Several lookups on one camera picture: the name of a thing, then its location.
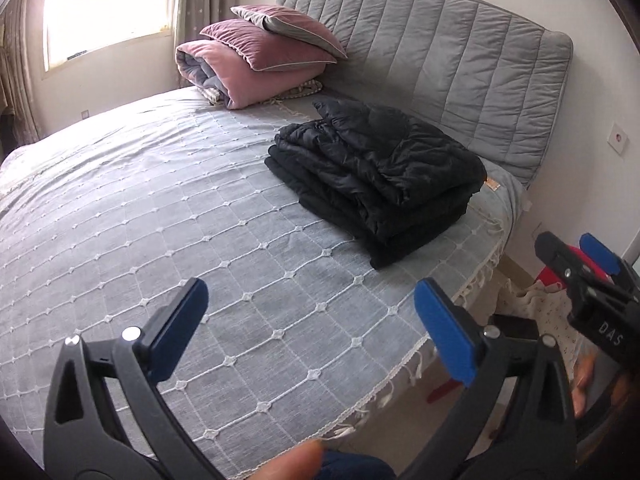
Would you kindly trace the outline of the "left hand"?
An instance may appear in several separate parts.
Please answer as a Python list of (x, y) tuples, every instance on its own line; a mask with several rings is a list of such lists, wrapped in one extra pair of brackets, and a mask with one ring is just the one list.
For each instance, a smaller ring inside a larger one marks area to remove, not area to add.
[(322, 444), (318, 440), (307, 441), (261, 466), (250, 480), (313, 479), (321, 468), (322, 458)]

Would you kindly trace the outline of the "right hand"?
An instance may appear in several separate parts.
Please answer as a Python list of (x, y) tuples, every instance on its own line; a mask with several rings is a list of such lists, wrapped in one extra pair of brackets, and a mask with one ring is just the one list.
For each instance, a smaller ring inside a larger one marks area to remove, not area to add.
[[(587, 411), (587, 388), (591, 385), (596, 367), (596, 359), (599, 353), (584, 354), (577, 359), (574, 366), (574, 382), (572, 389), (572, 400), (574, 415), (581, 418)], [(630, 381), (627, 375), (620, 376), (615, 383), (611, 393), (611, 403), (620, 404), (629, 396)]]

